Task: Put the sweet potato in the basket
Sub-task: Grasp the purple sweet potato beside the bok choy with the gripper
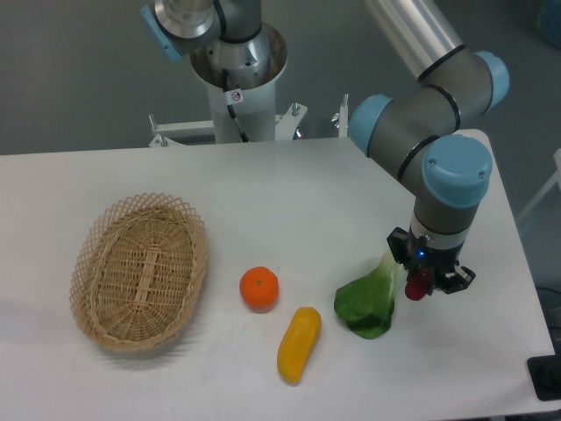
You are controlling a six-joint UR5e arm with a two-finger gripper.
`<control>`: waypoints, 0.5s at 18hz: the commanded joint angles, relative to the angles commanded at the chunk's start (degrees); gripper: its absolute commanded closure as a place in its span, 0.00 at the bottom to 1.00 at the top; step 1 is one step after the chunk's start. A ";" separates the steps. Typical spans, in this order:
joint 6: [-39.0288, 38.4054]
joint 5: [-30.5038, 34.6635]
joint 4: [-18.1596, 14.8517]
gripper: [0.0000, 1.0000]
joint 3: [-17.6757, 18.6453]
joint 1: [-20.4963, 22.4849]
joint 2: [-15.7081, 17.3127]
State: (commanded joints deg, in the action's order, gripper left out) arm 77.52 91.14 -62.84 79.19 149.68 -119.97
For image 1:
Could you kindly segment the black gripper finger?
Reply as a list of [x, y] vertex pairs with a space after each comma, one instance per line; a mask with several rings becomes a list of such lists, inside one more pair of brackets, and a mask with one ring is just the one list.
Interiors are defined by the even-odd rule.
[[408, 232], [400, 227], [395, 227], [387, 236], [387, 243], [394, 261], [398, 264], [407, 265], [410, 261]]
[[470, 268], [456, 266], [451, 273], [441, 276], [439, 288], [445, 294], [457, 293], [467, 289], [475, 277], [476, 274]]

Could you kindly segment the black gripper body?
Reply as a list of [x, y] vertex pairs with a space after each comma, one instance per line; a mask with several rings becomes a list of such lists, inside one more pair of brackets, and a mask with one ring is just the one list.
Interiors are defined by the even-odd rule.
[[424, 237], [417, 238], [412, 231], [408, 232], [408, 250], [410, 261], [403, 265], [408, 274], [415, 273], [420, 268], [430, 273], [431, 295], [435, 289], [439, 289], [439, 281], [442, 275], [451, 273], [458, 264], [458, 256], [463, 244], [447, 249], [436, 249], [428, 245]]

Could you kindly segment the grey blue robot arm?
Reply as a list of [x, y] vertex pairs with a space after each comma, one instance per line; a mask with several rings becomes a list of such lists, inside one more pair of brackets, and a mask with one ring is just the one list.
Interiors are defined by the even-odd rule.
[[[431, 1], [371, 1], [368, 8], [421, 88], [403, 102], [370, 96], [339, 124], [415, 197], [409, 228], [387, 239], [407, 270], [407, 297], [459, 292], [475, 277], [458, 257], [493, 167], [487, 148], [459, 129], [504, 98], [508, 70], [495, 55], [467, 49]], [[160, 51], [170, 61], [189, 57], [209, 85], [217, 142], [273, 138], [273, 106], [257, 107], [249, 95], [277, 78], [287, 52], [260, 2], [151, 1], [141, 16]]]

